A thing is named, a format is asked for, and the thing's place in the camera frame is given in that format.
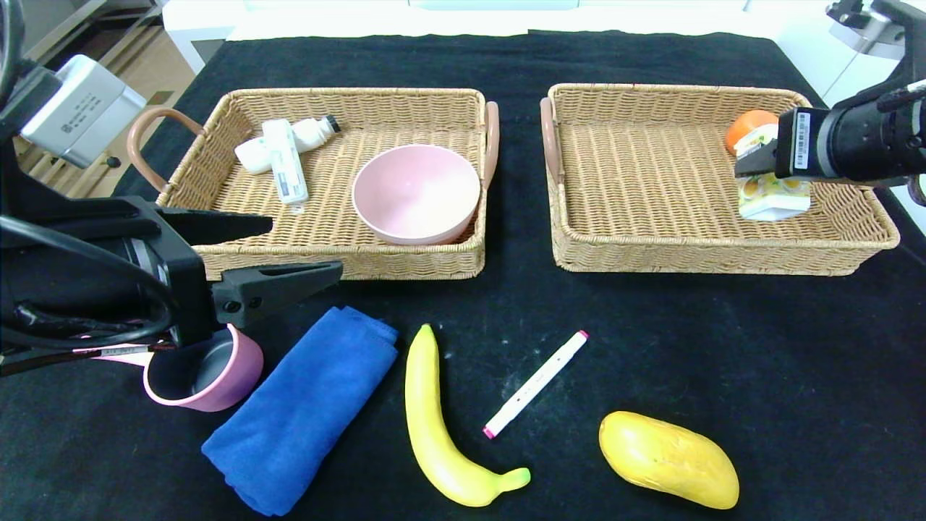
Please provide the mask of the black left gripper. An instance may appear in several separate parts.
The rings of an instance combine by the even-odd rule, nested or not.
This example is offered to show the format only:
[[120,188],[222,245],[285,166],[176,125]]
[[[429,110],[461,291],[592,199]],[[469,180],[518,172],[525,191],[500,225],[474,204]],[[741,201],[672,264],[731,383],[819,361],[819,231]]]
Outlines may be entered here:
[[272,228],[268,216],[157,208],[139,197],[3,197],[2,343],[182,346],[211,332],[213,310],[218,323],[246,329],[340,281],[340,260],[258,265],[222,271],[210,295],[191,246]]

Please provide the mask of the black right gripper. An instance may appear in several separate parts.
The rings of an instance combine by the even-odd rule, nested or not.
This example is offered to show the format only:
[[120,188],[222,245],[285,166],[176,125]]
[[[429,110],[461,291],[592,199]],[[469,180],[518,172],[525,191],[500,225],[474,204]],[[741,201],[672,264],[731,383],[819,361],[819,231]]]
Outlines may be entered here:
[[882,182],[884,142],[876,109],[797,108],[778,122],[778,139],[738,153],[734,177],[774,172],[821,182]]

